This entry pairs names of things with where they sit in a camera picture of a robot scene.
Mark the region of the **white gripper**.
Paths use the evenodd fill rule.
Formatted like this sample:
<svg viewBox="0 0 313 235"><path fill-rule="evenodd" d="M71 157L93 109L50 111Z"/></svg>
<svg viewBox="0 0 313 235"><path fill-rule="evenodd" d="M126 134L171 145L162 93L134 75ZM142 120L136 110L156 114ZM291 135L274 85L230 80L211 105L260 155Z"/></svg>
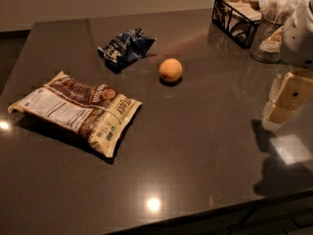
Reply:
<svg viewBox="0 0 313 235"><path fill-rule="evenodd" d="M294 67L285 75L277 74L265 104L262 126L267 131L279 130L313 96L313 69Z"/></svg>

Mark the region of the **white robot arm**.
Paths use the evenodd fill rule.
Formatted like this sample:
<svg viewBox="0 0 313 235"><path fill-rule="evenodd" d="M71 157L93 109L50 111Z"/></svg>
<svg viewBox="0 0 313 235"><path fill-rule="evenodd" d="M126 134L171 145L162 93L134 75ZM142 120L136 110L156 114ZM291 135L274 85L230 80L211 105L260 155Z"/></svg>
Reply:
<svg viewBox="0 0 313 235"><path fill-rule="evenodd" d="M293 71L278 73L263 110L262 126L277 131L313 96L313 0L302 0L285 24L266 38L260 49L278 52Z"/></svg>

